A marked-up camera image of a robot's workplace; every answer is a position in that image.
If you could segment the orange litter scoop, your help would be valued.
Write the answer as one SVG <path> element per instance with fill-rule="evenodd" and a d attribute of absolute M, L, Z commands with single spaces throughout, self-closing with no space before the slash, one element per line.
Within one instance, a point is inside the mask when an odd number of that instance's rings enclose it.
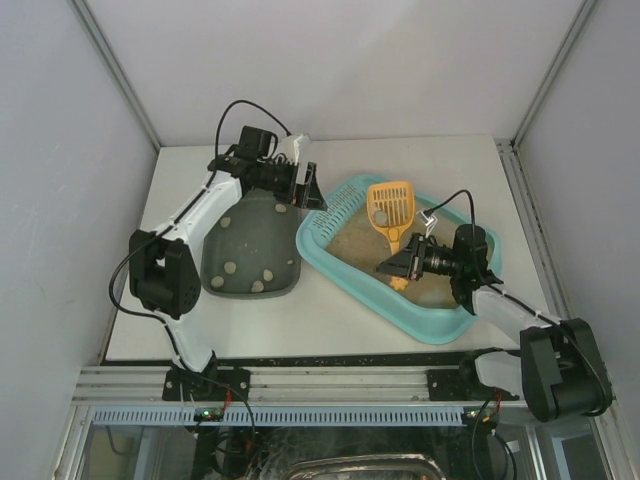
<path fill-rule="evenodd" d="M 389 181 L 371 185 L 367 190 L 366 210 L 369 223 L 387 241 L 391 254 L 401 250 L 403 235 L 410 229 L 415 215 L 415 196 L 408 181 Z M 374 220 L 376 212 L 388 216 L 385 226 Z"/>

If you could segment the teal litter box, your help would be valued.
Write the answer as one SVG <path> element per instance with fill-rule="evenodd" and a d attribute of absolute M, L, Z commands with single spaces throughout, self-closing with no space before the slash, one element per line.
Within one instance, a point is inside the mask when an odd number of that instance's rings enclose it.
<path fill-rule="evenodd" d="M 352 176 L 326 197 L 328 209 L 313 211 L 296 234 L 300 256 L 339 288 L 414 339 L 433 345 L 460 337 L 475 321 L 464 308 L 423 308 L 392 288 L 341 261 L 327 251 L 331 240 L 356 212 L 365 206 L 368 187 L 381 183 L 375 174 Z"/>

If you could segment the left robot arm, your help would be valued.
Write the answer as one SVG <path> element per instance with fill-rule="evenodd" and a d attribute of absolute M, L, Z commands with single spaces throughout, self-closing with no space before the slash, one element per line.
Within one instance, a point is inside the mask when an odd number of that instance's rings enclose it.
<path fill-rule="evenodd" d="M 203 183 L 176 213 L 150 231 L 131 235 L 126 259 L 130 292 L 140 301 L 142 316 L 163 324 L 178 367 L 200 374 L 214 357 L 194 312 L 202 288 L 194 254 L 226 212 L 255 189 L 281 204 L 326 210 L 316 164 L 308 163 L 304 180 L 297 180 L 301 154 L 310 142 L 306 134 L 279 140 L 269 131 L 244 127 L 238 143 L 210 161 Z"/>

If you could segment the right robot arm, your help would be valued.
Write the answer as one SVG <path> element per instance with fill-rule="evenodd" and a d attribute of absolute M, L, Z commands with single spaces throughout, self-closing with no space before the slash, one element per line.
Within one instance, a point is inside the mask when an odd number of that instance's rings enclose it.
<path fill-rule="evenodd" d="M 458 306 L 490 321 L 517 343 L 518 355 L 491 350 L 475 357 L 481 385 L 523 398 L 541 422 L 604 414 L 613 392 L 590 325 L 581 318 L 545 314 L 506 292 L 488 266 L 487 252 L 485 230 L 463 224 L 449 247 L 425 234 L 412 234 L 408 244 L 376 270 L 409 282 L 425 274 L 448 277 Z"/>

